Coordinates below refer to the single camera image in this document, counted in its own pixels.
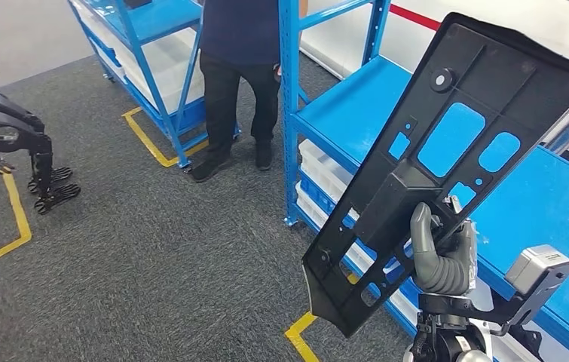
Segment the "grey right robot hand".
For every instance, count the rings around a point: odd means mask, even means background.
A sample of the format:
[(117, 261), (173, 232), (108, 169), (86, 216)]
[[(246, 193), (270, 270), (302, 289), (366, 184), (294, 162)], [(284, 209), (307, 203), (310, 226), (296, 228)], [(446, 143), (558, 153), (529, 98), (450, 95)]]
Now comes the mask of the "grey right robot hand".
[(464, 296), (476, 287), (477, 235), (473, 222), (465, 219), (447, 240), (448, 251), (439, 255), (431, 232), (430, 207), (419, 203), (411, 215), (410, 233), (415, 283), (425, 293)]

